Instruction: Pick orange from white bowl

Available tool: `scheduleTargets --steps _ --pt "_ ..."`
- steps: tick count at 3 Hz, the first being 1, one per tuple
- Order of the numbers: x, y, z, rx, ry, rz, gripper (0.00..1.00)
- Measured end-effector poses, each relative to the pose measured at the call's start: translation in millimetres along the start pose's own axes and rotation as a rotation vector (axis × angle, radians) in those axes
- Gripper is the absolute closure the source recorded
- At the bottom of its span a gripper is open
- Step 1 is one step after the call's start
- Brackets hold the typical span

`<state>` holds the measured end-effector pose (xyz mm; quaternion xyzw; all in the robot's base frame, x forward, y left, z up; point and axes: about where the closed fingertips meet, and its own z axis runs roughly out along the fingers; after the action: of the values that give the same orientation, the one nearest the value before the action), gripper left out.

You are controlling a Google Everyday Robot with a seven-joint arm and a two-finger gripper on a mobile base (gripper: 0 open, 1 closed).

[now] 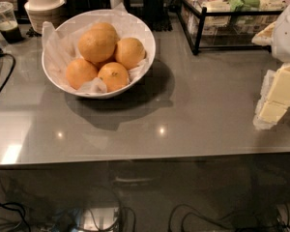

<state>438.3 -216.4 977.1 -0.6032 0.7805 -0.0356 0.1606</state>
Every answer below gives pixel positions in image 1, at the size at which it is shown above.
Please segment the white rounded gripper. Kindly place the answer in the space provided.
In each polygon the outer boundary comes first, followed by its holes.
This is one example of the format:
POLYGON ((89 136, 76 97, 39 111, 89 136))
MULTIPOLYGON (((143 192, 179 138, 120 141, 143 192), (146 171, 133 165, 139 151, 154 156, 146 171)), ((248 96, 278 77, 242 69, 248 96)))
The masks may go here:
POLYGON ((290 107, 290 4, 278 17, 251 40, 253 44, 272 44, 273 56, 284 63, 276 72, 264 76, 261 99, 258 102, 258 119, 276 124, 290 107))

